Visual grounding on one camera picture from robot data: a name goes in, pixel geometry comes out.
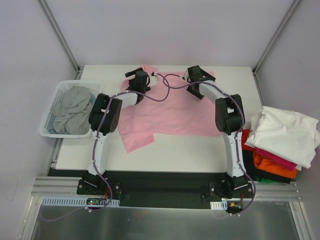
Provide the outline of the pink t shirt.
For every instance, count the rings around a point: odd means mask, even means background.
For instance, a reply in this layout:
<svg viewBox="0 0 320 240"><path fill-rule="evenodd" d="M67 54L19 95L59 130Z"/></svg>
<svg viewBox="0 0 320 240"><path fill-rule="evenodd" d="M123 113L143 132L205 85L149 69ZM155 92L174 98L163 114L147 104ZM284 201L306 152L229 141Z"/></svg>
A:
<svg viewBox="0 0 320 240"><path fill-rule="evenodd" d="M148 97L123 108L117 126L127 153L154 142L154 134L219 137L215 104L185 88L183 72L162 72L151 81Z"/></svg>

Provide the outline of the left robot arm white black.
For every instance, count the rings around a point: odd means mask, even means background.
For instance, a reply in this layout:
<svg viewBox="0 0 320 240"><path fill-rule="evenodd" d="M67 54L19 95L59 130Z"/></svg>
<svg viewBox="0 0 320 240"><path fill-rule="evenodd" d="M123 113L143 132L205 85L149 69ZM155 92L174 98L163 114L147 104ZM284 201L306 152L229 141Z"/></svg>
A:
<svg viewBox="0 0 320 240"><path fill-rule="evenodd" d="M88 122L92 130L93 147L92 160L81 180L78 182L78 195L104 195L108 196L112 190L106 183L103 174L106 171L109 137L119 124L121 110L140 103L146 92L151 89L151 79L143 68L127 72L128 87L121 93L109 96L100 93L89 114Z"/></svg>

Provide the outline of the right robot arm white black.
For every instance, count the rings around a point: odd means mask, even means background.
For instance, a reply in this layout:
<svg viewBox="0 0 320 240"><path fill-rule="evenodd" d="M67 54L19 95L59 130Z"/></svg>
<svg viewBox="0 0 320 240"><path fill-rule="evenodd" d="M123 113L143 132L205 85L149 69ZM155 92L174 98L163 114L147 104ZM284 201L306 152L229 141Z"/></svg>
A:
<svg viewBox="0 0 320 240"><path fill-rule="evenodd" d="M222 198L235 198L248 186L241 144L245 124L242 98L220 89L215 84L216 78L198 65L187 68L184 80L188 82L189 93L198 99L206 97L215 105L215 125L224 140L227 168L225 179L214 192Z"/></svg>

